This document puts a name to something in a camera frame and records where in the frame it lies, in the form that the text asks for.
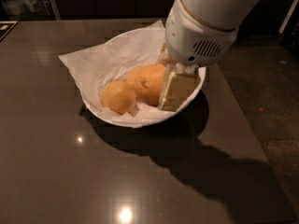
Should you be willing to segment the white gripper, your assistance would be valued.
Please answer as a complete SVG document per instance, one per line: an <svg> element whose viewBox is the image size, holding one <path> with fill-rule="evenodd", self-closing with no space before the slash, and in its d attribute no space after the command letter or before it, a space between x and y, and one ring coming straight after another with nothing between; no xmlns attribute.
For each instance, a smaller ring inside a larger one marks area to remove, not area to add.
<svg viewBox="0 0 299 224"><path fill-rule="evenodd" d="M198 66L217 63L235 42L237 32L204 25L182 0L175 0L165 24L165 44L156 60L166 65L158 108L176 112L201 82Z"/></svg>

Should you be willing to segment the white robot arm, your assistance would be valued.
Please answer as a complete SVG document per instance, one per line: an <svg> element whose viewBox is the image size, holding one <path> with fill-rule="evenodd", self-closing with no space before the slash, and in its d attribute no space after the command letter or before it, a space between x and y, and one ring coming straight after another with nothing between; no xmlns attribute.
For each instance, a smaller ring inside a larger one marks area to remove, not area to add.
<svg viewBox="0 0 299 224"><path fill-rule="evenodd" d="M199 86L198 69L217 63L261 0L175 0L165 24L166 66L159 108L177 111Z"/></svg>

